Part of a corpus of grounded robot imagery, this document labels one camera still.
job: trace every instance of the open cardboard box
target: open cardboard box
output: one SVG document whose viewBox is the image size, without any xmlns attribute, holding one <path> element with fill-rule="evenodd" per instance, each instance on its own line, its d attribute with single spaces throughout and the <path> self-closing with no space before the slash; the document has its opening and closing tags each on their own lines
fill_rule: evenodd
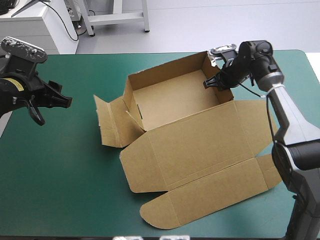
<svg viewBox="0 0 320 240">
<path fill-rule="evenodd" d="M 173 229 L 277 185 L 266 103 L 233 100 L 230 90 L 205 89 L 219 69 L 206 52 L 128 76 L 123 96 L 94 96 L 102 144 L 126 147 L 121 163 L 135 193 L 167 193 L 140 214 Z"/>
</svg>

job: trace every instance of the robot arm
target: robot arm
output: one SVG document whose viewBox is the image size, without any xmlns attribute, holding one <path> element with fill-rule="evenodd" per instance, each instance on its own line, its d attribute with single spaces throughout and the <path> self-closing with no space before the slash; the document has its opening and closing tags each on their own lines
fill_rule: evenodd
<svg viewBox="0 0 320 240">
<path fill-rule="evenodd" d="M 273 58 L 272 45 L 246 41 L 212 49 L 209 56 L 223 59 L 221 71 L 206 80 L 205 88 L 235 88 L 248 77 L 267 92 L 280 128 L 272 132 L 272 159 L 287 189 L 296 195 L 287 240 L 315 240 L 320 230 L 320 129 L 306 121 L 286 91 L 284 75 Z"/>
<path fill-rule="evenodd" d="M 7 112 L 27 107 L 31 118 L 42 126 L 45 120 L 38 107 L 70 107 L 72 98 L 61 94 L 60 84 L 46 83 L 38 76 L 37 64 L 47 60 L 43 49 L 13 37 L 5 37 L 1 47 L 10 57 L 0 72 L 0 118 Z"/>
</svg>

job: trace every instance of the table surface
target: table surface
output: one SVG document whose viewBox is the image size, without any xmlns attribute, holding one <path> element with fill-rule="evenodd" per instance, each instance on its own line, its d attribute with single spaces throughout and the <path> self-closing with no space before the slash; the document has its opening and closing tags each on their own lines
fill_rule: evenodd
<svg viewBox="0 0 320 240">
<path fill-rule="evenodd" d="M 0 138 L 0 235 L 282 237 L 294 202 L 283 183 L 176 229 L 150 226 L 139 209 L 162 193 L 132 193 L 121 149 L 101 145 L 93 95 L 111 101 L 123 93 L 128 74 L 188 54 L 50 55 L 39 75 L 61 83 L 73 103 L 41 109 L 44 126 L 25 108 L 13 112 Z M 283 50 L 274 57 L 302 113 L 320 126 L 320 84 L 306 55 Z M 256 99 L 241 87 L 233 94 L 236 100 Z"/>
</svg>

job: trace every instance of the black cable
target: black cable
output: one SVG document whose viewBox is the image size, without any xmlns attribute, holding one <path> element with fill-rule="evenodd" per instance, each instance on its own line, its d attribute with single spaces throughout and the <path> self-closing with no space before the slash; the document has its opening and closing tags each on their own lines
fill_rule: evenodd
<svg viewBox="0 0 320 240">
<path fill-rule="evenodd" d="M 270 131 L 271 131 L 271 137 L 272 137 L 273 144 L 275 144 L 276 140 L 275 140 L 274 129 L 272 127 L 272 122 L 271 122 L 271 117 L 270 117 L 269 96 L 268 95 L 265 96 L 265 101 L 266 101 L 266 113 L 268 115 L 269 127 L 270 127 Z"/>
<path fill-rule="evenodd" d="M 238 83 L 239 83 L 239 85 L 240 85 L 241 87 L 243 87 L 244 89 L 248 90 L 250 93 L 252 93 L 252 94 L 254 94 L 254 95 L 258 96 L 259 98 L 262 98 L 262 96 L 261 96 L 261 95 L 259 95 L 258 93 L 256 93 L 256 92 L 254 92 L 254 91 L 250 90 L 249 88 L 247 88 L 247 87 L 246 87 L 245 85 L 243 85 L 242 83 L 240 83 L 240 82 L 238 82 Z"/>
<path fill-rule="evenodd" d="M 74 38 L 70 35 L 70 33 L 69 33 L 68 29 L 67 29 L 67 26 L 66 26 L 65 22 L 63 21 L 62 17 L 59 15 L 59 13 L 58 13 L 52 6 L 50 6 L 49 4 L 45 3 L 44 1 L 39 0 L 39 2 L 43 3 L 43 4 L 46 5 L 47 7 L 51 8 L 51 9 L 58 15 L 58 17 L 60 18 L 60 20 L 61 20 L 61 22 L 62 22 L 62 24 L 63 24 L 63 26 L 64 26 L 64 28 L 65 28 L 65 30 L 66 30 L 66 33 L 69 35 L 69 37 L 70 37 L 73 41 L 77 42 L 77 41 L 79 40 L 79 36 L 76 35 L 76 39 L 74 39 Z"/>
<path fill-rule="evenodd" d="M 83 35 L 83 34 L 85 34 L 87 32 L 87 30 L 85 30 L 83 33 L 81 33 L 81 34 L 78 34 L 78 36 L 81 36 L 81 35 Z"/>
</svg>

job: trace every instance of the white cabinet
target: white cabinet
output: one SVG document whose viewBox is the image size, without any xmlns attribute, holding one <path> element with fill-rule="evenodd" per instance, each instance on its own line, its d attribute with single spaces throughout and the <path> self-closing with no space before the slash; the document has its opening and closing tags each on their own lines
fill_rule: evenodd
<svg viewBox="0 0 320 240">
<path fill-rule="evenodd" d="M 75 54 L 79 41 L 70 39 L 57 14 L 42 2 L 11 17 L 26 2 L 20 0 L 17 7 L 0 15 L 0 40 L 10 36 L 43 48 L 47 54 Z M 64 0 L 52 0 L 49 4 L 60 14 L 70 35 L 76 39 Z"/>
</svg>

